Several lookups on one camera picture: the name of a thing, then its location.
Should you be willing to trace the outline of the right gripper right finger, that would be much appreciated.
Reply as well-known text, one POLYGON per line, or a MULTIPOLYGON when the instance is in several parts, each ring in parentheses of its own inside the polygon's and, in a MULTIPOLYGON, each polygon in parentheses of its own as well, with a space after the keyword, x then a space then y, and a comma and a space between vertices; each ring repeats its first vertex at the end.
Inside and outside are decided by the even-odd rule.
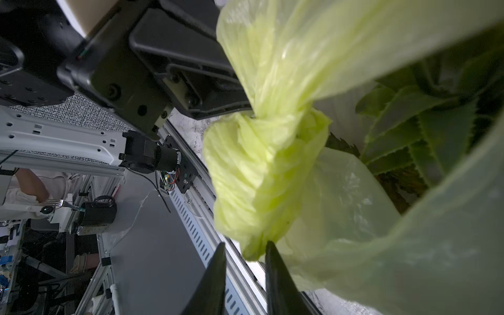
POLYGON ((265 266, 267 314, 312 314, 272 241, 266 245, 265 266))

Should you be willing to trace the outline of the yellow-green plastic bag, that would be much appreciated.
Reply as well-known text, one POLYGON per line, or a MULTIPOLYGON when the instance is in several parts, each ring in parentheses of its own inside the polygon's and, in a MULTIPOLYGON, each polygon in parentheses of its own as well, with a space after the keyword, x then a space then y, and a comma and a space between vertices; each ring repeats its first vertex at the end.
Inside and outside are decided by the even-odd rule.
POLYGON ((503 313, 503 113, 400 213, 355 155, 376 81, 498 25, 502 1, 229 1, 217 39, 251 113, 205 132, 215 228, 243 257, 276 244, 300 290, 384 314, 503 313))

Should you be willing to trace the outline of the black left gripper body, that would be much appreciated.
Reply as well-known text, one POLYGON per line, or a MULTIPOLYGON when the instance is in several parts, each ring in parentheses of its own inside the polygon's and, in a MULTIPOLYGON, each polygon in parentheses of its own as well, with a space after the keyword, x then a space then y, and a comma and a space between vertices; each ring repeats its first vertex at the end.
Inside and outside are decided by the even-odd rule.
POLYGON ((220 11, 215 1, 118 1, 57 75, 152 140, 172 110, 195 120, 249 110, 217 41, 220 11))

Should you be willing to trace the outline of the pineapple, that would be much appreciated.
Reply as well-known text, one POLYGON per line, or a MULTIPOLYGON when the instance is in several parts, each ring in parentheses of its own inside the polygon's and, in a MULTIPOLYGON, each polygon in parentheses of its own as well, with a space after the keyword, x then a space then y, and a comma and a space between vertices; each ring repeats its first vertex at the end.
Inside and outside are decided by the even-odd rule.
POLYGON ((503 113, 503 26, 380 77, 355 111, 371 121, 363 148, 334 135, 326 145, 359 158, 404 213, 503 113))

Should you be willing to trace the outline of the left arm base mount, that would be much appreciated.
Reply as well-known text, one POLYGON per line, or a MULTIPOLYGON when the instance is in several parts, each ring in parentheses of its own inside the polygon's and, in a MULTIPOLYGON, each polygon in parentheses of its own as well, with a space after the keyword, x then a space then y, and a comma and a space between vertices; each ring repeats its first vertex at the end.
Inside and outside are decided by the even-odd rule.
POLYGON ((160 175, 161 188, 172 192, 176 188, 183 194, 192 187, 199 175, 192 155, 184 147, 184 142, 178 141, 172 134, 165 137, 160 144, 160 161, 157 171, 160 175))

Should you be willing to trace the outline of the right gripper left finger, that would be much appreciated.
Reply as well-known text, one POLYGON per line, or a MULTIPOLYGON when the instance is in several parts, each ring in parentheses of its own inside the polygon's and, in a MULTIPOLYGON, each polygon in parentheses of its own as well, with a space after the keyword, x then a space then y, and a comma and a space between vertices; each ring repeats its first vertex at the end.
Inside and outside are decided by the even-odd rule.
POLYGON ((181 314, 224 314, 226 272, 225 243, 221 242, 211 257, 192 298, 181 314))

